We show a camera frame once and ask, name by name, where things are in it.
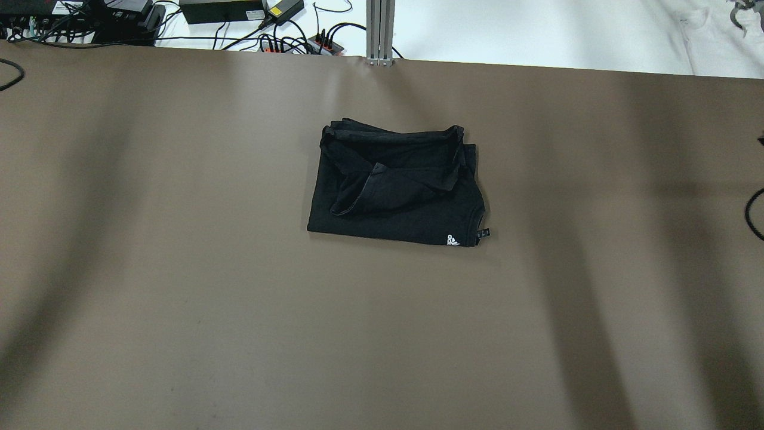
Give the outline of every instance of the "folded black t-shirt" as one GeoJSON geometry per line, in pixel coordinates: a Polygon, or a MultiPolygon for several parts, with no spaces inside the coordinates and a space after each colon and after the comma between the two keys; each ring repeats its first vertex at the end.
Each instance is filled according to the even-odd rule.
{"type": "Polygon", "coordinates": [[[308,230],[475,246],[485,213],[475,146],[457,125],[395,133],[352,119],[323,129],[308,230]]]}

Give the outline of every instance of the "metal post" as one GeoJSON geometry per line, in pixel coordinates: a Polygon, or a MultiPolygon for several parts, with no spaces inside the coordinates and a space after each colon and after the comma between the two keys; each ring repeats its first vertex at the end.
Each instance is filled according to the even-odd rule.
{"type": "Polygon", "coordinates": [[[371,65],[393,63],[395,0],[366,0],[366,58],[371,65]]]}

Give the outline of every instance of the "brown table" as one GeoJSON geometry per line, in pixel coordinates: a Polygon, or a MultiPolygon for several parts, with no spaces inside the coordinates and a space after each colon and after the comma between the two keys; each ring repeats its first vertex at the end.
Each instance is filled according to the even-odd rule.
{"type": "Polygon", "coordinates": [[[764,81],[0,57],[0,428],[764,426],[764,81]],[[491,237],[307,233],[343,116],[463,125],[491,237]]]}

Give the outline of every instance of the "white label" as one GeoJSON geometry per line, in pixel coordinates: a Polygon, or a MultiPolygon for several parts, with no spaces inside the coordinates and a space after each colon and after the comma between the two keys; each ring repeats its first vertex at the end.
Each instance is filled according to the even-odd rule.
{"type": "Polygon", "coordinates": [[[246,11],[245,13],[250,21],[265,18],[265,11],[246,11]]]}
{"type": "Polygon", "coordinates": [[[56,5],[53,7],[53,11],[50,13],[51,15],[69,15],[71,14],[74,9],[73,8],[67,8],[66,5],[73,6],[74,8],[81,8],[83,6],[83,2],[56,2],[56,5]]]}

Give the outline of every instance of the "white fabric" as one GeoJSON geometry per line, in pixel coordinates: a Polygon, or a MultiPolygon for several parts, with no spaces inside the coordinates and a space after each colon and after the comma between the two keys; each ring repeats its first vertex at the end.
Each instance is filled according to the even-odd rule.
{"type": "Polygon", "coordinates": [[[757,13],[738,12],[745,33],[729,15],[712,14],[709,8],[681,13],[678,19],[693,74],[764,79],[764,32],[757,13]]]}

